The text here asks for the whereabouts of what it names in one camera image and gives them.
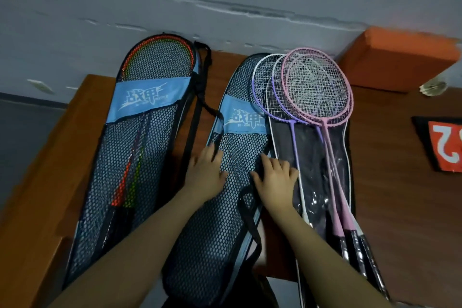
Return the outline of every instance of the wooden table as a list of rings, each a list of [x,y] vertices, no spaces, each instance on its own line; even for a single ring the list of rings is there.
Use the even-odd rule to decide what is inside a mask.
[[[206,101],[218,107],[244,56],[213,53]],[[89,171],[112,97],[114,78],[89,75],[13,193],[0,218],[0,307],[33,307],[71,243]],[[436,98],[354,88],[350,147],[357,218],[390,295],[441,308],[462,302],[462,174],[434,172],[410,117],[462,117],[462,89]],[[181,158],[192,116],[179,131]],[[193,153],[213,117],[203,110]],[[268,276],[295,280],[290,247],[267,213]]]

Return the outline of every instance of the red sign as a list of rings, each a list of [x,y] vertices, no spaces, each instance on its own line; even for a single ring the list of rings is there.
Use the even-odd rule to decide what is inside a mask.
[[[462,173],[462,125],[429,121],[428,129],[441,170]]]

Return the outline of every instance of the person's left arm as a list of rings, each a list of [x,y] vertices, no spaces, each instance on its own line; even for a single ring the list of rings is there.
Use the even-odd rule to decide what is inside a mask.
[[[50,308],[137,307],[158,279],[188,219],[216,196],[227,172],[220,172],[223,152],[214,146],[191,159],[184,187],[135,231],[79,276]]]

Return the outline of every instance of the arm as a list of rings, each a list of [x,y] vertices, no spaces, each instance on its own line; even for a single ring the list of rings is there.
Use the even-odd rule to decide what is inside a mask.
[[[212,144],[197,161],[192,158],[176,196],[79,276],[50,308],[139,306],[188,219],[223,188],[223,152],[212,160],[213,150]]]
[[[391,308],[367,280],[346,263],[292,206],[298,171],[287,161],[262,155],[263,181],[251,172],[258,194],[290,242],[316,302],[323,308]]]

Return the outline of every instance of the mesh racket bag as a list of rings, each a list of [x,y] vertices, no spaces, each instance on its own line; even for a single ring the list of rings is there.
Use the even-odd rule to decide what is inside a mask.
[[[261,202],[249,172],[262,172],[260,153],[270,148],[268,121],[250,88],[252,71],[266,54],[252,55],[228,83],[208,143],[224,151],[221,170],[229,172],[223,191],[186,224],[163,270],[170,300],[194,307],[218,306],[236,277],[251,270],[261,252],[257,231]],[[248,252],[251,241],[257,249]]]
[[[330,137],[342,188],[354,214],[355,201],[349,147],[349,124],[349,121],[347,121],[342,125],[330,128]],[[270,125],[275,154],[278,158],[287,160],[291,165],[294,165],[295,157],[293,154],[289,126],[275,120],[271,120]],[[296,124],[295,135],[297,138],[297,148],[299,151],[303,151],[303,153],[299,153],[301,169],[300,177],[302,178],[308,218],[316,232],[329,243],[329,237],[332,235],[332,223],[329,217],[331,200],[323,142],[321,141],[315,127],[312,125]],[[293,205],[299,213],[301,213],[300,204],[300,193],[298,191],[298,185],[296,184],[293,196]],[[389,298],[387,289],[372,254],[371,247],[360,229],[358,231],[358,238],[368,281],[386,298]],[[349,252],[352,248],[353,245],[348,244]],[[350,255],[350,263],[353,266],[358,265],[353,262],[355,257],[356,256],[353,253]],[[305,306],[315,307],[313,296],[309,289],[307,287],[303,287],[302,292],[304,294]]]
[[[202,71],[200,47],[207,49]],[[210,64],[206,45],[172,34],[148,37],[127,54],[95,154],[64,287],[159,206],[164,161],[194,94],[205,89]]]

